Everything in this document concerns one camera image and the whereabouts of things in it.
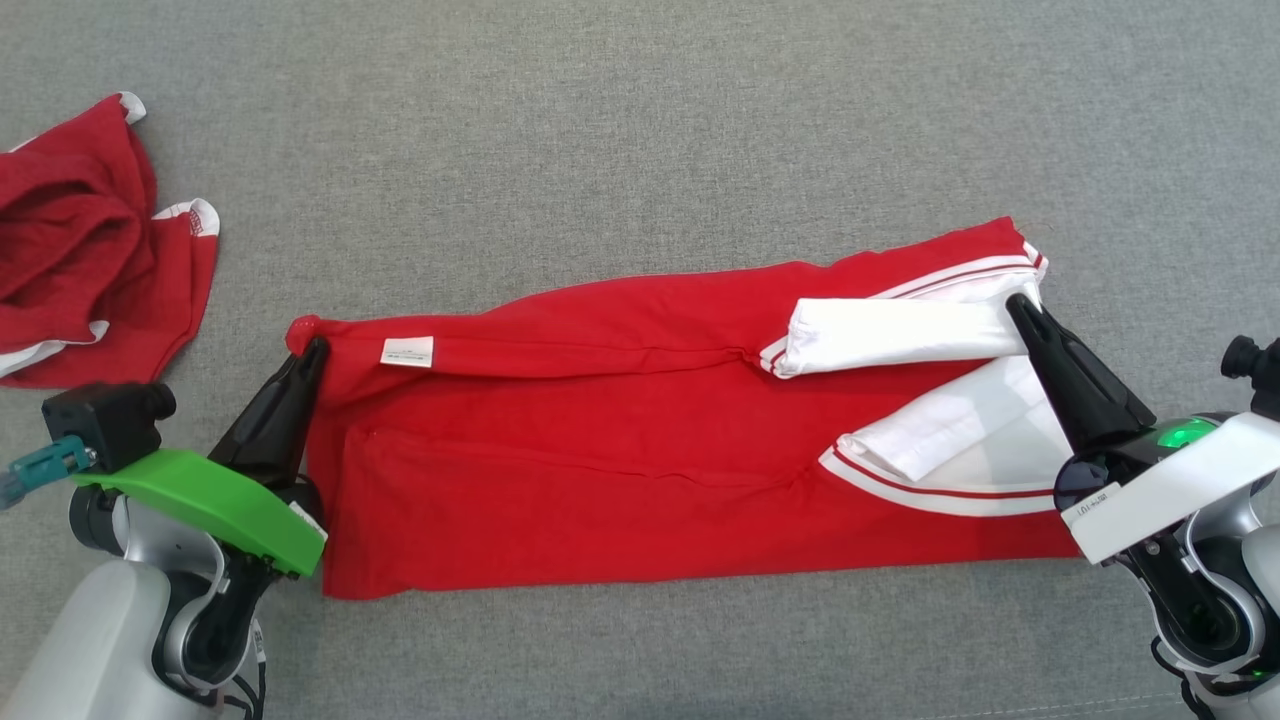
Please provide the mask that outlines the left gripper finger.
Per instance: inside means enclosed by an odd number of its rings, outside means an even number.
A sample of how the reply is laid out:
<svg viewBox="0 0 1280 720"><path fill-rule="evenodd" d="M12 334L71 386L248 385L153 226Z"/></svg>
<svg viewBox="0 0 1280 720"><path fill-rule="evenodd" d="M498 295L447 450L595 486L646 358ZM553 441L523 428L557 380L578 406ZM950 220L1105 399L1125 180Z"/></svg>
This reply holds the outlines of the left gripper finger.
<svg viewBox="0 0 1280 720"><path fill-rule="evenodd" d="M268 401L256 429L256 477L271 489L294 483L329 357L328 345L308 345L260 392Z"/></svg>
<svg viewBox="0 0 1280 720"><path fill-rule="evenodd" d="M314 338L308 342L308 345L323 345L323 340ZM236 421L207 455L210 461L224 468L229 468L244 477L256 477L257 474L256 429L259 428L262 410L265 409L268 401L260 395L264 386L241 411Z"/></svg>

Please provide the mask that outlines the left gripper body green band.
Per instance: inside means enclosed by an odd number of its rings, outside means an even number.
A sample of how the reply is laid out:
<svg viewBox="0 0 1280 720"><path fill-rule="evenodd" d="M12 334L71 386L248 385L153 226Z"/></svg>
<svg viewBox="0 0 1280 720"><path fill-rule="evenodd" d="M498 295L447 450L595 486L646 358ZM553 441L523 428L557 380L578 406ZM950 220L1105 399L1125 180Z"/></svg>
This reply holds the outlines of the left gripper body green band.
<svg viewBox="0 0 1280 720"><path fill-rule="evenodd" d="M239 551L271 559L284 574L311 577L326 543L269 488L188 450L157 450L113 474L82 471L72 480L136 498Z"/></svg>

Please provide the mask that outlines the red shorts white trim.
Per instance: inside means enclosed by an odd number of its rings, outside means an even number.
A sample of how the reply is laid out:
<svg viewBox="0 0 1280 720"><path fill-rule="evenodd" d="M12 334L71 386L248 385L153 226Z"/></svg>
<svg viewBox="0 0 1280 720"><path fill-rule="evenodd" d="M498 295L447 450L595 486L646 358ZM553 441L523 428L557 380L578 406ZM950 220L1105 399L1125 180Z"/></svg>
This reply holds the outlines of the red shorts white trim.
<svg viewBox="0 0 1280 720"><path fill-rule="evenodd" d="M0 387L157 380L198 333L221 222L157 205L122 91L0 152Z"/></svg>

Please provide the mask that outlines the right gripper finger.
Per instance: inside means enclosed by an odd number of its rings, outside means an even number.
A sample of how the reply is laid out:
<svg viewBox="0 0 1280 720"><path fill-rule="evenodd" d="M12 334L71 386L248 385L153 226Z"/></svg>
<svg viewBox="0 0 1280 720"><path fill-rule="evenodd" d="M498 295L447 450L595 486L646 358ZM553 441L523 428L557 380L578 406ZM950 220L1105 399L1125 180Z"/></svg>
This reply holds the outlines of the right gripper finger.
<svg viewBox="0 0 1280 720"><path fill-rule="evenodd" d="M1132 439L1148 430L1156 421L1155 414L1088 345L1079 337L1078 340L1082 346L1076 350L1076 357L1097 387L1094 423L1100 430L1100 441Z"/></svg>
<svg viewBox="0 0 1280 720"><path fill-rule="evenodd" d="M1023 293L1007 299L1007 314L1071 450L1097 446L1097 387L1076 357L1079 340Z"/></svg>

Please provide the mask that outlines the grey fabric sofa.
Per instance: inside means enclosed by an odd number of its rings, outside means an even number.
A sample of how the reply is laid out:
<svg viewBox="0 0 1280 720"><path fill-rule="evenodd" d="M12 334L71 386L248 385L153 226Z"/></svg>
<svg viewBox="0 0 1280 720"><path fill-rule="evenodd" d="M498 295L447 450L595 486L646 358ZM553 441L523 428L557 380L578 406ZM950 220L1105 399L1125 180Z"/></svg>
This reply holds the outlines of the grey fabric sofa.
<svg viewBox="0 0 1280 720"><path fill-rule="evenodd" d="M221 217L168 443L289 324L827 264L1011 217L1161 416L1280 336L1280 0L0 0L0 146L129 90ZM1190 720L1079 560L262 601L266 720Z"/></svg>

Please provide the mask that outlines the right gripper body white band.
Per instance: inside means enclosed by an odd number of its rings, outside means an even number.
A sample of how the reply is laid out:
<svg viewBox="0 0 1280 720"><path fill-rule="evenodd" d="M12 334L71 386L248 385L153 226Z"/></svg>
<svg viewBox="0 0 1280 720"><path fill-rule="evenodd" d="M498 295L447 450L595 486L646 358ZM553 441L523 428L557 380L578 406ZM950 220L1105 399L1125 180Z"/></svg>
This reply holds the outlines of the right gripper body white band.
<svg viewBox="0 0 1280 720"><path fill-rule="evenodd" d="M1155 464L1061 512L1092 564L1146 541L1280 470L1280 421L1243 413Z"/></svg>

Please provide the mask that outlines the red white jersey shirt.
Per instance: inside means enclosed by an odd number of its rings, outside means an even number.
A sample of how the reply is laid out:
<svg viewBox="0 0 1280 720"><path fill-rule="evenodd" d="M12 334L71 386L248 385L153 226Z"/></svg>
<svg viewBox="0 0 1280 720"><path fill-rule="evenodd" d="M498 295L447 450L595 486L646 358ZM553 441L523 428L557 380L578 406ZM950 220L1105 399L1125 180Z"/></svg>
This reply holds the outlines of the red white jersey shirt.
<svg viewBox="0 0 1280 720"><path fill-rule="evenodd" d="M1047 266L998 218L828 266L298 318L289 350L330 348L324 591L1070 557L1070 450L1004 311Z"/></svg>

